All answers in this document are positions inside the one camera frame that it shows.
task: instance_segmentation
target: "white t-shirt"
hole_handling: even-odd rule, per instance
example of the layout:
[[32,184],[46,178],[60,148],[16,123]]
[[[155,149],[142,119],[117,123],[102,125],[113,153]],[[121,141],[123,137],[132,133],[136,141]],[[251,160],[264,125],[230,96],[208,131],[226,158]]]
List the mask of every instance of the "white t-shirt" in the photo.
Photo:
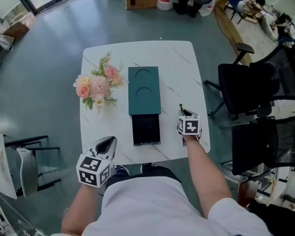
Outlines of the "white t-shirt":
[[294,27],[294,25],[292,25],[291,23],[287,23],[287,22],[285,22],[283,25],[286,27],[287,32],[289,33],[290,37],[295,39],[295,27]]
[[139,177],[109,186],[99,219],[82,236],[269,236],[256,215],[225,198],[208,219],[190,204],[181,184],[169,177]]

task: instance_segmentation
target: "concrete floor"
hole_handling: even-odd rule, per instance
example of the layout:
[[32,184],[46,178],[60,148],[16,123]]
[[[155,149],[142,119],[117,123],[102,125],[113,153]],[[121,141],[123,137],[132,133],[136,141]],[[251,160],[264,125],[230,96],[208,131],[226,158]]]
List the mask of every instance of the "concrete floor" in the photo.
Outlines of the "concrete floor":
[[[172,10],[125,10],[123,0],[62,2],[37,15],[33,28],[5,57],[0,77],[0,133],[6,134],[7,140],[48,135],[43,145],[61,148],[59,152],[37,152],[39,170],[47,172],[41,177],[41,184],[56,178],[61,178],[60,183],[29,198],[9,199],[46,234],[59,232],[65,210],[80,187],[75,172],[81,153],[79,98],[72,84],[81,72],[83,50],[160,38],[191,41],[202,80],[218,82],[218,65],[236,58],[213,13],[194,19],[179,16]],[[220,93],[212,88],[205,88],[205,97],[209,109],[221,100]],[[245,118],[242,116],[237,122],[246,121]],[[226,123],[230,121],[225,106],[209,118],[209,156],[216,164],[231,158],[231,133],[218,128]],[[19,188],[20,159],[11,149],[7,153],[15,187]],[[182,180],[190,202],[201,210],[187,158],[160,165],[173,170]],[[138,173],[139,165],[129,169],[133,174]],[[22,229],[30,228],[4,202],[0,203],[19,235]]]

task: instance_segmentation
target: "black shorts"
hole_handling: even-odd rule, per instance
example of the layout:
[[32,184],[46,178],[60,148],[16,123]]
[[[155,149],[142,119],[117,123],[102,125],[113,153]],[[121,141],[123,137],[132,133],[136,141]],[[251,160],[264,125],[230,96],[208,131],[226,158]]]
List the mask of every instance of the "black shorts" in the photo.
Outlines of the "black shorts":
[[148,171],[145,171],[141,174],[137,174],[134,176],[113,175],[107,180],[106,188],[108,188],[114,183],[137,178],[137,177],[170,177],[181,183],[181,181],[175,176],[175,174],[170,169],[167,169],[162,166],[156,166],[156,167],[149,168]]

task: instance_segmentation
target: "white flower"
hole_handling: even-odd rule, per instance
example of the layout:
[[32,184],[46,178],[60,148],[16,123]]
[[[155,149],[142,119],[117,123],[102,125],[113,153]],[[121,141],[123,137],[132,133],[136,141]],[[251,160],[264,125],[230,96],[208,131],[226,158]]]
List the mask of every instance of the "white flower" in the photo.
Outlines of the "white flower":
[[102,110],[104,106],[105,98],[102,94],[97,94],[96,97],[94,98],[94,101],[95,101],[96,109],[98,113],[100,113],[100,111]]

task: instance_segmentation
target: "white table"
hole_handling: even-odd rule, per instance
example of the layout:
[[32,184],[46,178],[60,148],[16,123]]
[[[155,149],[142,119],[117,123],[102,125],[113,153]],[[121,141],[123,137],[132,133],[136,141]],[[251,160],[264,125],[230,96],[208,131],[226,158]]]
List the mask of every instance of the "white table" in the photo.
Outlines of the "white table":
[[6,157],[2,134],[0,134],[0,146],[2,149],[2,157],[0,157],[0,192],[6,196],[17,199]]
[[[142,41],[87,48],[83,52],[81,74],[90,74],[101,57],[112,52],[111,65],[123,63],[124,85],[113,92],[117,109],[105,106],[86,110],[80,102],[82,150],[105,136],[117,137],[116,165],[158,162],[188,157],[182,137],[177,132],[179,104],[201,116],[201,145],[208,153],[210,138],[207,108],[198,63],[187,41]],[[162,114],[159,115],[161,144],[133,146],[132,120],[128,114],[128,67],[158,66]]]

